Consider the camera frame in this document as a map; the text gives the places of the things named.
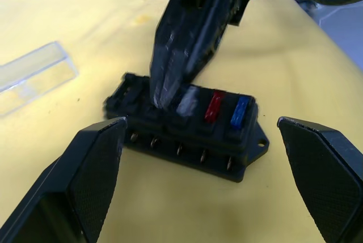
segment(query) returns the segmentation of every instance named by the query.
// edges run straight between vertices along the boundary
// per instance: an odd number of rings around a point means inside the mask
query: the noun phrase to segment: fuse box
[[[256,100],[193,86],[197,104],[180,116],[176,110],[189,88],[180,89],[169,110],[160,110],[150,102],[149,77],[127,73],[105,101],[105,116],[128,117],[124,145],[130,149],[240,182],[269,147]]]

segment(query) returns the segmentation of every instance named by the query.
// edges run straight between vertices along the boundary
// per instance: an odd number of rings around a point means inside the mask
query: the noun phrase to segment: blade fuse
[[[182,117],[190,117],[193,115],[193,111],[198,104],[197,99],[198,88],[190,86],[188,91],[183,96],[176,112]]]
[[[237,106],[234,109],[234,113],[230,122],[233,129],[235,130],[242,129],[242,121],[244,118],[244,114],[246,113],[246,109],[249,102],[250,102],[250,97],[247,96],[241,96],[238,99]]]
[[[220,112],[221,103],[225,94],[223,92],[215,91],[212,100],[209,103],[208,109],[205,112],[204,120],[208,123],[215,123],[218,113]]]

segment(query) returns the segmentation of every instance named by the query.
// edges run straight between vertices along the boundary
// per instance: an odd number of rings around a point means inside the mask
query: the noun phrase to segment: clear plastic box
[[[62,46],[52,42],[0,66],[0,117],[78,75]]]

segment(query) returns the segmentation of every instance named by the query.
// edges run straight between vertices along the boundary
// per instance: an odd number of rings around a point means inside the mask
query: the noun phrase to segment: mounting hole
[[[259,142],[258,142],[258,146],[263,148],[264,146],[267,145],[267,141],[264,140],[264,139],[260,139]]]

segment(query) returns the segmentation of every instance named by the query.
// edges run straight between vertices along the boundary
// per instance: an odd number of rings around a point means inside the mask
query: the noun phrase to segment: yellow tablecloth
[[[58,40],[80,75],[1,120],[0,225],[124,72],[147,75],[168,0],[0,0],[0,63]],[[198,85],[254,95],[269,152],[241,184],[124,150],[99,242],[321,243],[276,122],[339,129],[363,151],[363,76],[292,0],[253,0]]]

